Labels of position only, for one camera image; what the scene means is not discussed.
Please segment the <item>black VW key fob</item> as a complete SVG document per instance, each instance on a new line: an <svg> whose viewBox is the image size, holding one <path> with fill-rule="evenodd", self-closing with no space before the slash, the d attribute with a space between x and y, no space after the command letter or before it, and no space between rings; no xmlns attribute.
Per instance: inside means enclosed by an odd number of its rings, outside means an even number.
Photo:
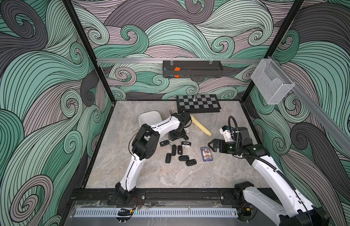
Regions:
<svg viewBox="0 0 350 226"><path fill-rule="evenodd" d="M167 145L169 145L169 144L170 144L169 140L163 140L163 141L161 141L161 142L159 143L159 145L160 145L161 147L165 147L165 146L167 146Z"/></svg>

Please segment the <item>white plastic storage box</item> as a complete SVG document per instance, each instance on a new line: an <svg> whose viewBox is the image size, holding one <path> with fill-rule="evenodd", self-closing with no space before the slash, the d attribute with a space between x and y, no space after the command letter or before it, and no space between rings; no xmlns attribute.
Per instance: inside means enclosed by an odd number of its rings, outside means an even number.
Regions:
<svg viewBox="0 0 350 226"><path fill-rule="evenodd" d="M139 124L142 126L143 124L147 124L149 126L158 124L162 122L163 119L158 111L150 111L143 113L139 116Z"/></svg>

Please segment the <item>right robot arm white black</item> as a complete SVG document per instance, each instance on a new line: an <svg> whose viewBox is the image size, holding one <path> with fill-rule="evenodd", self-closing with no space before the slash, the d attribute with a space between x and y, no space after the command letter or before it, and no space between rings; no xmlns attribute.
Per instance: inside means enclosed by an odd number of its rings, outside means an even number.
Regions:
<svg viewBox="0 0 350 226"><path fill-rule="evenodd" d="M323 207L315 207L283 174L266 148L254 144L245 127L220 129L223 139L213 139L208 147L213 152L245 159L271 187L277 201L249 182L239 184L239 199L254 205L277 226L327 226L330 215Z"/></svg>

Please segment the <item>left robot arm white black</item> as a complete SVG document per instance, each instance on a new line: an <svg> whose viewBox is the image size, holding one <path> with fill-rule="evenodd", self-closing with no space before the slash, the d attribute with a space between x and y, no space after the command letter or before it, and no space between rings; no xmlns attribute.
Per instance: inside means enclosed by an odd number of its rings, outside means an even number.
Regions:
<svg viewBox="0 0 350 226"><path fill-rule="evenodd" d="M171 113L164 121L148 125L144 123L139 131L130 139L128 146L131 161L127 171L120 182L115 186L116 192L122 201L131 200L131 191L135 189L145 161L151 158L157 148L161 137L167 133L180 136L183 129L191 121L191 115L187 112Z"/></svg>

